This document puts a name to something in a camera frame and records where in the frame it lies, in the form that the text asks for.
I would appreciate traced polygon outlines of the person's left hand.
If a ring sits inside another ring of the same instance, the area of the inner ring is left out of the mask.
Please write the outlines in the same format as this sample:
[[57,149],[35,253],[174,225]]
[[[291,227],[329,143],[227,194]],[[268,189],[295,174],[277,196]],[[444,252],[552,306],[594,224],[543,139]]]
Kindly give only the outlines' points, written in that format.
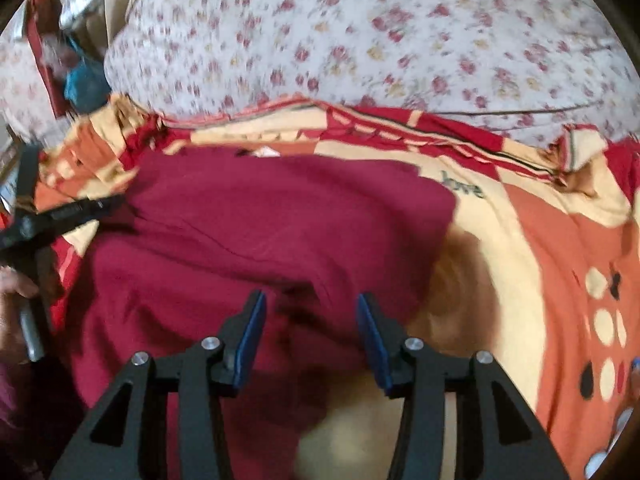
[[1,268],[0,350],[4,364],[22,364],[27,360],[26,344],[20,323],[20,302],[39,292],[25,275],[8,266]]

